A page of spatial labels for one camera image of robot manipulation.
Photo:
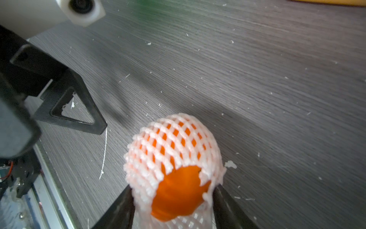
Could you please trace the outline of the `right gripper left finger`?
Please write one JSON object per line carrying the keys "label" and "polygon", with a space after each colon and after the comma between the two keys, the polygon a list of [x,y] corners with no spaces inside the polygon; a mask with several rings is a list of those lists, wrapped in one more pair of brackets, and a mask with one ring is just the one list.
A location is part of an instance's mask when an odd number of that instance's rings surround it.
{"label": "right gripper left finger", "polygon": [[128,185],[92,229],[131,229],[135,206]]}

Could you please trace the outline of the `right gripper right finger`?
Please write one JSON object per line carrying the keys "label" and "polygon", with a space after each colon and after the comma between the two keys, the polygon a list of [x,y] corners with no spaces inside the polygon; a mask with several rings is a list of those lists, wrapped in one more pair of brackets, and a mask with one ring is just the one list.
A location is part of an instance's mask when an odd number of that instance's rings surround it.
{"label": "right gripper right finger", "polygon": [[259,229],[222,185],[213,191],[213,209],[217,229]]}

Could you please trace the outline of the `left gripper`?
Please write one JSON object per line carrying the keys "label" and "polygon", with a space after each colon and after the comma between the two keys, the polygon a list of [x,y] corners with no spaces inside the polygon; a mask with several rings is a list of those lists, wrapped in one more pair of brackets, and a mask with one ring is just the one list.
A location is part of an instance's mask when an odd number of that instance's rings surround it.
{"label": "left gripper", "polygon": [[34,119],[85,133],[101,135],[107,122],[86,84],[75,71],[1,27],[1,158],[13,159],[41,136],[24,100],[41,94]]}

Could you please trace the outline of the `netted orange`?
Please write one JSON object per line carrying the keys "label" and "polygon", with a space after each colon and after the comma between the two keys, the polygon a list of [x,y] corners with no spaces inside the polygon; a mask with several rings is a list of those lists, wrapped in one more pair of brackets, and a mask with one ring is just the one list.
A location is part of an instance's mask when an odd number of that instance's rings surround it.
{"label": "netted orange", "polygon": [[200,167],[188,166],[165,175],[152,201],[151,215],[162,222],[191,215],[204,202],[203,194],[211,184],[200,185],[200,172]]}

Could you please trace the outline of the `yellow plastic tray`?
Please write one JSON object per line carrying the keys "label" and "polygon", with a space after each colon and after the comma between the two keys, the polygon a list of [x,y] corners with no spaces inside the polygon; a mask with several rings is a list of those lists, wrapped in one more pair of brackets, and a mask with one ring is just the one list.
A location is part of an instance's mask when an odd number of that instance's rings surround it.
{"label": "yellow plastic tray", "polygon": [[294,0],[296,2],[365,7],[366,0]]}

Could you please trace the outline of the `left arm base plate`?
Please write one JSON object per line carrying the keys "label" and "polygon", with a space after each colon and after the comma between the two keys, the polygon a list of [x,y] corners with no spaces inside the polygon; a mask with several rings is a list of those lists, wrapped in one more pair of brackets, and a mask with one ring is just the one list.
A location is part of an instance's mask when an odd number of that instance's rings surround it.
{"label": "left arm base plate", "polygon": [[22,198],[40,175],[41,164],[33,149],[8,162],[10,162],[9,174],[4,179],[1,178],[1,199],[7,190],[15,190],[16,197]]}

